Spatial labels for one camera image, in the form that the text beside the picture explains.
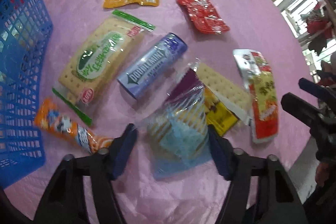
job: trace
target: doublemint gum container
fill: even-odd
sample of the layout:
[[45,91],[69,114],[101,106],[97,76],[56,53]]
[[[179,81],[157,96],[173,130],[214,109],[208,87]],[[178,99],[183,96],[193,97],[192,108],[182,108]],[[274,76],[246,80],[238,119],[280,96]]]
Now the doublemint gum container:
[[187,49],[188,46],[181,38],[169,33],[121,73],[118,82],[133,98],[138,99],[145,89]]

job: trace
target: red oval logo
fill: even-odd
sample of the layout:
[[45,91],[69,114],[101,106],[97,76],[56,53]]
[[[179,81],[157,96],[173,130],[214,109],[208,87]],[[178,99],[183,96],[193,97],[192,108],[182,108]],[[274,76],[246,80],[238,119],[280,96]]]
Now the red oval logo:
[[90,103],[94,95],[95,95],[95,92],[93,91],[93,89],[90,88],[90,89],[85,90],[82,95],[82,102],[84,104]]

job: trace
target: basket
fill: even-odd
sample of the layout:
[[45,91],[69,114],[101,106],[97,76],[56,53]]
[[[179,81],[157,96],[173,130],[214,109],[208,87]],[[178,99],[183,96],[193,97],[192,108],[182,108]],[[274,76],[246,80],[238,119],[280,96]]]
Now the basket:
[[0,186],[44,164],[41,132],[33,126],[45,50],[53,31],[43,0],[0,5]]

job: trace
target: red logo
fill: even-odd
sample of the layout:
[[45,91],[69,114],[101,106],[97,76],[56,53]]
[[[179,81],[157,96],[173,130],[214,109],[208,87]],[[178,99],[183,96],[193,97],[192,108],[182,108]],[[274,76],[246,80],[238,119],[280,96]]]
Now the red logo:
[[127,35],[129,37],[133,37],[137,35],[141,31],[141,28],[139,26],[134,26],[128,33]]
[[84,104],[90,103],[94,95],[95,95],[95,92],[93,91],[93,89],[90,88],[90,89],[84,90],[83,95],[82,95],[82,102]]

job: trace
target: pink tablecloth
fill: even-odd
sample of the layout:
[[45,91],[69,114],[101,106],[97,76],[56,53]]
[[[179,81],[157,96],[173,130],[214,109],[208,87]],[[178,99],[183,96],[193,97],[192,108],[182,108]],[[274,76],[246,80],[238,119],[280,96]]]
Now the pink tablecloth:
[[[100,23],[110,15],[102,8],[103,0],[44,0],[54,23],[41,80],[41,100],[51,95],[71,54]],[[251,48],[261,51],[269,61],[275,77],[278,99],[287,92],[315,104],[312,96],[301,91],[298,80],[310,78],[299,43],[271,0],[211,0],[231,31],[223,35],[202,35],[197,32],[175,0],[160,0],[158,7],[127,5],[132,15],[155,24],[157,29],[147,37],[140,52],[167,32],[174,32],[188,45],[185,60],[199,58],[232,82],[241,85],[232,50]],[[153,112],[163,101],[154,95],[145,106],[130,105],[113,82],[106,101],[98,111],[95,132],[117,137],[129,122],[139,121]],[[279,135],[263,145],[251,143],[248,127],[229,132],[226,137],[234,147],[251,155],[277,155],[289,169],[309,138],[308,128],[295,118],[279,111]],[[43,133],[46,163],[39,170],[6,189],[12,203],[33,218],[39,199],[52,173],[65,154],[85,153]],[[86,180],[88,210],[92,224],[97,223],[89,181]],[[126,221],[131,223],[214,223],[222,206],[228,182],[217,174],[213,162],[163,181],[155,181],[150,170],[148,149],[142,138],[136,144],[125,173],[113,183]]]

